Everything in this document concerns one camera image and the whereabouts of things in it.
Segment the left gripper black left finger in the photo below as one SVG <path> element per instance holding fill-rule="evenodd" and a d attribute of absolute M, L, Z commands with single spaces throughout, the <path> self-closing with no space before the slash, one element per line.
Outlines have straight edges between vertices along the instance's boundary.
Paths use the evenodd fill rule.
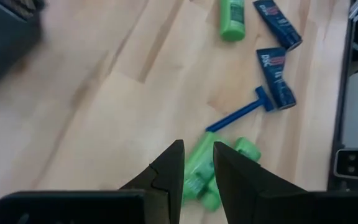
<path fill-rule="evenodd" d="M 179 224 L 183 198 L 185 147 L 182 139 L 174 141 L 139 175 L 121 187 L 155 190 L 167 195 L 170 224 Z"/>

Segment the blue disposable razor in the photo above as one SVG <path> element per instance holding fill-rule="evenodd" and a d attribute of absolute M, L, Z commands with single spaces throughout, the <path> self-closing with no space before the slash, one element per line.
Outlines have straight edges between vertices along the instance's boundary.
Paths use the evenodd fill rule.
<path fill-rule="evenodd" d="M 260 106 L 262 106 L 266 112 L 274 110 L 273 103 L 272 103 L 271 99 L 269 98 L 269 96 L 266 94 L 266 92 L 262 86 L 257 87 L 255 89 L 255 93 L 257 95 L 256 101 L 249 103 L 248 105 L 227 115 L 223 119 L 220 119 L 219 121 L 213 123 L 212 125 L 208 126 L 205 129 L 205 131 L 212 132 L 212 133 L 219 131 L 220 129 L 233 123 L 235 120 L 245 116 L 246 114 L 250 113 L 251 111 L 255 110 L 256 108 L 258 108 Z"/>

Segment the black metal table frame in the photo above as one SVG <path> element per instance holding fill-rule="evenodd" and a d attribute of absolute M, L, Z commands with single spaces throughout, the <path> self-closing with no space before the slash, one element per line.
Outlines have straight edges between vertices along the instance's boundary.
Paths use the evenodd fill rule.
<path fill-rule="evenodd" d="M 358 156 L 358 148 L 347 148 L 342 143 L 343 124 L 346 105 L 347 82 L 351 75 L 351 67 L 358 62 L 358 0 L 350 0 L 349 23 L 347 25 L 342 71 L 339 85 L 339 99 L 337 103 L 336 120 L 334 125 L 333 146 L 330 158 L 328 174 L 328 189 L 358 189 L 358 173 L 351 174 L 347 171 L 345 152 Z"/>

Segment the dark blue toiletry tube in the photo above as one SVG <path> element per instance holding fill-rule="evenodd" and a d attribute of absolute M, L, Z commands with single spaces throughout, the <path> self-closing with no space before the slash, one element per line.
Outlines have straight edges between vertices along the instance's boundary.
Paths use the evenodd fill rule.
<path fill-rule="evenodd" d="M 258 49 L 257 58 L 275 105 L 285 110 L 296 105 L 296 98 L 283 77 L 286 50 L 282 47 Z"/>
<path fill-rule="evenodd" d="M 291 51 L 302 43 L 301 35 L 273 0 L 257 0 L 253 2 L 253 5 L 278 43 L 286 51 Z"/>

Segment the green packet single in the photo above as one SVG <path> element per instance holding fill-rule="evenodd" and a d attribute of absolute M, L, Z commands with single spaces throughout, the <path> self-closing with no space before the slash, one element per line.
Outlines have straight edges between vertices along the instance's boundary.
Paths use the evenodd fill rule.
<path fill-rule="evenodd" d="M 205 132 L 193 147 L 185 162 L 183 200 L 197 198 L 214 176 L 214 142 L 226 141 L 216 133 Z"/>
<path fill-rule="evenodd" d="M 219 34 L 226 42 L 237 42 L 246 35 L 244 0 L 219 0 Z"/>

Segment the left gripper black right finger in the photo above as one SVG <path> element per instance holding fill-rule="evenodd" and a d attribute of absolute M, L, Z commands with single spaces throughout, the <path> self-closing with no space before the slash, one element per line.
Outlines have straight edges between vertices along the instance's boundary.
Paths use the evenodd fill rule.
<path fill-rule="evenodd" d="M 228 224 L 302 224 L 305 190 L 221 142 L 214 168 Z"/>

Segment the black plastic basket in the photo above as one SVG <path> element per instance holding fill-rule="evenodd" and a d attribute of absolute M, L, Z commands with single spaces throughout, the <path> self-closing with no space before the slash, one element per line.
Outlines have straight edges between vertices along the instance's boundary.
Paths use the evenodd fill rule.
<path fill-rule="evenodd" d="M 0 80 L 42 38 L 46 0 L 0 0 Z"/>

